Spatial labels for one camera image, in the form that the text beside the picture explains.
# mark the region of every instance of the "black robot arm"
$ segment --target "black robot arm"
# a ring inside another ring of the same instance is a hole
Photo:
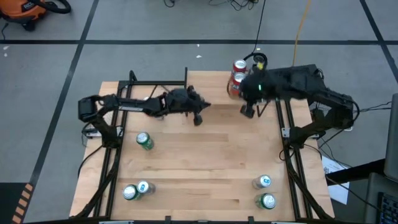
[[[147,100],[118,98],[116,95],[93,95],[78,102],[78,117],[84,123],[92,124],[102,136],[103,146],[115,148],[120,145],[116,127],[109,126],[103,116],[110,111],[133,111],[152,117],[162,117],[170,113],[193,113],[195,126],[201,124],[199,113],[211,104],[189,86],[176,88],[168,93]]]
[[[247,104],[241,112],[252,118],[252,106],[259,100],[298,100],[307,99],[308,103],[318,102],[331,109],[326,116],[317,113],[314,122],[304,127],[292,127],[289,131],[289,143],[293,147],[302,147],[314,134],[320,134],[330,128],[345,129],[353,125],[353,105],[358,105],[344,94],[330,90],[323,82],[322,71],[315,65],[260,70],[254,68],[240,85],[241,97]]]

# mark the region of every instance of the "soda can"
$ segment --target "soda can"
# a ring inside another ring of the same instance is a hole
[[[234,74],[233,83],[236,85],[235,89],[239,89],[239,85],[241,84],[242,80],[246,77],[246,75],[242,72],[236,72]]]
[[[138,192],[144,194],[144,195],[151,195],[153,193],[155,193],[155,185],[146,181],[146,180],[142,180],[140,182],[138,182],[137,185],[137,190]]]
[[[261,209],[273,209],[276,206],[276,199],[270,193],[257,195],[254,198],[254,202]]]
[[[271,178],[268,175],[261,175],[252,181],[255,189],[263,189],[271,185]]]
[[[246,71],[246,62],[242,59],[234,61],[234,72],[245,72]]]
[[[136,141],[145,150],[151,150],[154,147],[154,142],[150,138],[149,134],[146,132],[139,133],[137,135]]]
[[[142,194],[137,190],[137,186],[129,184],[123,189],[123,197],[126,200],[139,200]]]

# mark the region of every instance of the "red soda can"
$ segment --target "red soda can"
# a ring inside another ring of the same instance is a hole
[[[239,85],[244,77],[246,77],[246,75],[243,72],[231,74],[231,78],[228,83],[228,93],[231,98],[239,98]]]
[[[233,64],[234,72],[245,72],[246,71],[246,62],[242,59],[234,61]]]

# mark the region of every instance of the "gray floor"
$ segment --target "gray floor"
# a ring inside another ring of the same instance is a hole
[[[79,40],[95,1],[69,0],[73,13],[49,14],[35,32],[10,24],[5,35],[8,40]],[[398,2],[366,2],[384,39],[398,40],[398,18],[394,16]],[[294,40],[305,3],[268,0],[259,38]],[[228,4],[209,6],[206,0],[180,0],[171,9],[161,0],[99,0],[87,40],[254,40],[261,6],[262,1],[251,11],[236,12]],[[356,0],[312,1],[300,39],[377,40]],[[258,47],[267,54],[269,68],[291,65],[293,45]],[[64,42],[0,44],[0,182],[30,180],[76,48]],[[85,44],[25,222],[68,217],[84,150],[77,101],[96,94],[102,81],[126,79],[130,69],[140,80],[183,78],[184,67],[229,70],[232,60],[252,49],[252,44]],[[398,60],[398,46],[388,49]],[[299,45],[296,64],[308,63],[322,68],[326,85],[351,95],[363,108],[390,101],[398,92],[379,45]],[[330,141],[335,157],[352,166],[384,157],[388,120],[388,111],[363,113],[352,132],[343,132]],[[364,197],[363,183],[366,181],[353,182],[350,188]],[[338,218],[361,221],[363,204],[352,195],[347,206],[336,202],[333,206]]]

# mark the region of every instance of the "wooden tabletop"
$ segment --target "wooden tabletop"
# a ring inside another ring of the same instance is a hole
[[[230,72],[188,72],[187,83],[212,105],[202,111],[203,123],[193,125],[193,115],[171,114],[163,121],[142,113],[129,113],[124,136],[118,181],[114,195],[113,220],[294,220],[287,171],[278,155],[282,150],[279,124],[274,103],[261,118],[247,119],[239,113],[242,101],[232,100],[226,93]],[[100,95],[115,93],[117,82],[103,82]],[[148,96],[153,86],[134,86],[133,98]],[[158,88],[154,95],[164,90]],[[306,101],[291,102],[297,126],[311,122]],[[146,131],[155,142],[151,151],[136,143],[136,135]],[[88,141],[85,156],[101,144]],[[315,140],[306,144],[317,147]],[[331,216],[329,197],[319,153],[309,147],[301,152],[309,191]],[[95,193],[103,163],[104,150],[86,161],[78,180],[70,215],[78,213]],[[272,185],[255,190],[253,178],[267,174]],[[139,201],[128,201],[122,191],[127,184],[145,179],[156,185],[154,195]],[[262,210],[254,197],[269,192],[277,205]],[[302,194],[297,188],[300,213],[305,217]]]

